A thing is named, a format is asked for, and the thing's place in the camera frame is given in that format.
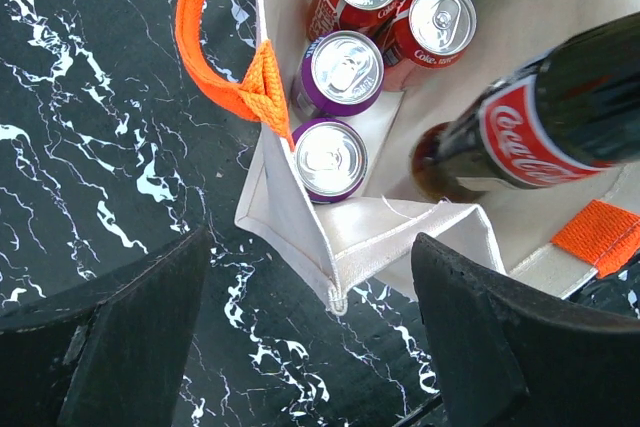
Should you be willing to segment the canvas bag with orange handles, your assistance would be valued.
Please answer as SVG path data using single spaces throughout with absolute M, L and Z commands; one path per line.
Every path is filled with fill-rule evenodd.
M 236 212 L 236 225 L 268 242 L 335 314 L 371 277 L 415 294 L 410 250 L 428 234 L 476 263 L 566 298 L 601 273 L 599 265 L 555 247 L 556 233 L 594 224 L 580 217 L 604 202 L 611 230 L 639 209 L 639 168 L 627 165 L 572 185 L 492 193 L 475 204 L 426 201 L 409 182 L 409 152 L 423 130 L 454 118 L 492 80 L 545 49 L 600 23 L 636 12 L 639 0 L 476 0 L 479 26 L 459 63 L 407 93 L 385 93 L 352 119 L 369 153 L 363 186 L 347 200 L 313 205 L 294 169 L 285 108 L 306 47 L 308 0 L 256 0 L 257 50 L 239 83 L 205 60 L 205 0 L 178 0 L 176 39 L 185 68 L 214 103 L 261 125 Z

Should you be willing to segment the purple Fanta can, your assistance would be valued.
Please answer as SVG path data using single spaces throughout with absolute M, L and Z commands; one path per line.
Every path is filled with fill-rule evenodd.
M 293 140 L 293 163 L 312 203 L 343 201 L 362 185 L 368 152 L 361 136 L 347 123 L 316 118 L 301 124 Z
M 340 30 L 312 41 L 302 56 L 291 101 L 306 118 L 363 113 L 382 91 L 384 64 L 365 35 Z

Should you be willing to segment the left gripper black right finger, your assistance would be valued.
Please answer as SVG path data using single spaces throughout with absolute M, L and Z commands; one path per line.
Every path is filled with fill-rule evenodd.
M 425 233 L 411 269 L 452 425 L 638 425 L 637 320 L 546 294 Z

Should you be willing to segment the dark Pepsi bottle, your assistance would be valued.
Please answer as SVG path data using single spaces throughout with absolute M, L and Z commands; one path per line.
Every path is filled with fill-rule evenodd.
M 639 159 L 639 16 L 579 33 L 490 84 L 418 140 L 411 177 L 428 198 L 550 188 Z

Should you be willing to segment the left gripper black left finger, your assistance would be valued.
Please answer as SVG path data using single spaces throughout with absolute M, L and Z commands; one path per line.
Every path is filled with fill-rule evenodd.
M 2 425 L 171 425 L 210 245 L 199 228 L 3 314 Z

